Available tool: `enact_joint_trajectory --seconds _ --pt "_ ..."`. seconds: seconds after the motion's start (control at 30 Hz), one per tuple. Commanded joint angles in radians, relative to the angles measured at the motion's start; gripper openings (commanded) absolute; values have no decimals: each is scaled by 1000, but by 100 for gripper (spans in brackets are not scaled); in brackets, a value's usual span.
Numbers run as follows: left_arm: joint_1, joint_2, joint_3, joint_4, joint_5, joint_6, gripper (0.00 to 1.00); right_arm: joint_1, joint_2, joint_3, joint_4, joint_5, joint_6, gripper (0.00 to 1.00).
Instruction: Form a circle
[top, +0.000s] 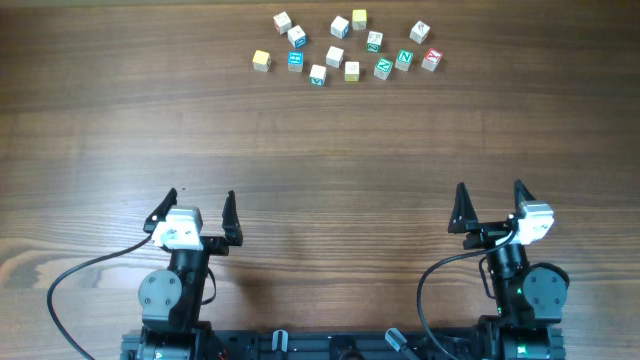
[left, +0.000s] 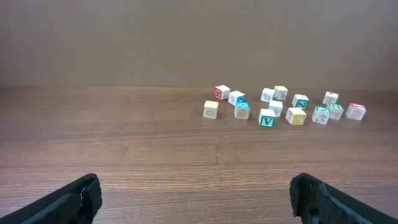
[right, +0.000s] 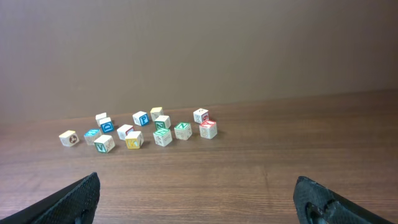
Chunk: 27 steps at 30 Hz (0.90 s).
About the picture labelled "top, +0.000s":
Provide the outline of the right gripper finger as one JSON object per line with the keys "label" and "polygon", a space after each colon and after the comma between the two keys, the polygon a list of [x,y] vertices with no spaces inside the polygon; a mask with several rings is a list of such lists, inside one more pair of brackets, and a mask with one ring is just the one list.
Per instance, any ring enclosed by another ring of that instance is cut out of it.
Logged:
{"label": "right gripper finger", "polygon": [[529,192],[524,183],[518,179],[514,182],[514,204],[517,214],[521,212],[521,205],[524,202],[535,201],[536,198]]}
{"label": "right gripper finger", "polygon": [[479,222],[464,182],[456,186],[456,194],[448,232],[452,234],[476,232]]}

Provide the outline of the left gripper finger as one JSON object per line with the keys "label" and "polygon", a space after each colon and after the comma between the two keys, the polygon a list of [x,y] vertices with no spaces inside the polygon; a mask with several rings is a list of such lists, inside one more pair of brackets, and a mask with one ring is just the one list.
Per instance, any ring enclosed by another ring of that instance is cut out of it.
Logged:
{"label": "left gripper finger", "polygon": [[230,246],[243,244],[243,232],[236,209],[236,197],[233,190],[228,192],[222,212],[222,229]]}
{"label": "left gripper finger", "polygon": [[151,214],[145,219],[143,231],[147,234],[152,234],[160,222],[166,220],[166,216],[170,209],[177,204],[177,190],[171,188],[162,202],[151,212]]}

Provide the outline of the green wooden block Z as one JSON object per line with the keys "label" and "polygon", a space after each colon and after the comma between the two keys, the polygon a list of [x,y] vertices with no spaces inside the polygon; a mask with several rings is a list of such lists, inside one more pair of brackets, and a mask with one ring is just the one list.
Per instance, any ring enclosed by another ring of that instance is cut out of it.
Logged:
{"label": "green wooden block Z", "polygon": [[374,76],[381,80],[387,80],[392,69],[393,69],[392,61],[386,58],[379,58],[374,67]]}

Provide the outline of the teal-edged wooden block V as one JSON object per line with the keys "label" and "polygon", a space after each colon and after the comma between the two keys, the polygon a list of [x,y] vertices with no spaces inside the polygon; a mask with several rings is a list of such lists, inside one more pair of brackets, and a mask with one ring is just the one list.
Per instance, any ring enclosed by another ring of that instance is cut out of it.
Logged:
{"label": "teal-edged wooden block V", "polygon": [[315,86],[324,86],[327,69],[325,66],[313,64],[310,70],[310,83]]}

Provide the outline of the blue wooden letter block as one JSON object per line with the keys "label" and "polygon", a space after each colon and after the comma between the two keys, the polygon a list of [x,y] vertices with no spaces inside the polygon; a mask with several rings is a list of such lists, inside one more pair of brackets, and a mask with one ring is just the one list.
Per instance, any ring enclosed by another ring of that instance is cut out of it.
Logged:
{"label": "blue wooden letter block", "polygon": [[287,57],[287,66],[290,72],[301,73],[304,67],[304,53],[289,52]]}

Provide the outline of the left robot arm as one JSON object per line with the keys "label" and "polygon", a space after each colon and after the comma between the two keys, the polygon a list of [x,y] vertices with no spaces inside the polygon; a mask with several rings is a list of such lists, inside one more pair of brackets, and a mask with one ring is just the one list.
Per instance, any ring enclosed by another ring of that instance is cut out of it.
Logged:
{"label": "left robot arm", "polygon": [[240,247],[243,233],[235,192],[229,191],[222,211],[222,236],[201,233],[203,219],[197,207],[179,206],[171,189],[146,218],[143,231],[153,244],[170,254],[169,265],[141,282],[138,299],[143,328],[137,337],[122,340],[122,359],[226,359],[225,346],[212,325],[201,321],[205,282],[213,277],[209,258],[226,256]]}

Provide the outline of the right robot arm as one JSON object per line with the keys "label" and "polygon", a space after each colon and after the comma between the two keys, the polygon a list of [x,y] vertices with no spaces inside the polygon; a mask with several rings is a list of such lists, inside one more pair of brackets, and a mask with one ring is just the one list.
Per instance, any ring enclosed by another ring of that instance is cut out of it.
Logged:
{"label": "right robot arm", "polygon": [[568,297],[570,279],[550,263],[532,265],[525,247],[542,239],[554,223],[551,206],[538,201],[521,181],[514,183],[515,211],[504,221],[478,220],[466,186],[456,187],[448,231],[464,233],[466,250],[485,250],[482,275],[498,314],[483,315],[463,353],[472,359],[559,360],[566,357],[557,325]]}

